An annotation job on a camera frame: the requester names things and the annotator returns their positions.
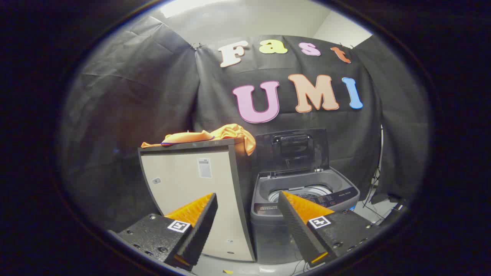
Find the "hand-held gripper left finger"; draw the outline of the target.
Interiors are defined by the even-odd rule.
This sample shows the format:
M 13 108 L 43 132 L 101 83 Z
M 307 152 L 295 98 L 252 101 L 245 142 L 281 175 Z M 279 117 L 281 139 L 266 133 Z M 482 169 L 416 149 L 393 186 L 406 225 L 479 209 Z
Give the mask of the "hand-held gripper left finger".
M 110 238 L 158 269 L 190 271 L 198 264 L 218 203 L 210 193 L 167 214 L 150 213 Z

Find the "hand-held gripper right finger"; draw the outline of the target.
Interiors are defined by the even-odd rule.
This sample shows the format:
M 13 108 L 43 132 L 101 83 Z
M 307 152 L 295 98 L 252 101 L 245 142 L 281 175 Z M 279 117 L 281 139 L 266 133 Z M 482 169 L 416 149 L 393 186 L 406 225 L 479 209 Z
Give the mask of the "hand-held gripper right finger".
M 382 231 L 353 211 L 336 212 L 285 191 L 278 196 L 278 208 L 300 255 L 310 267 L 342 258 Z

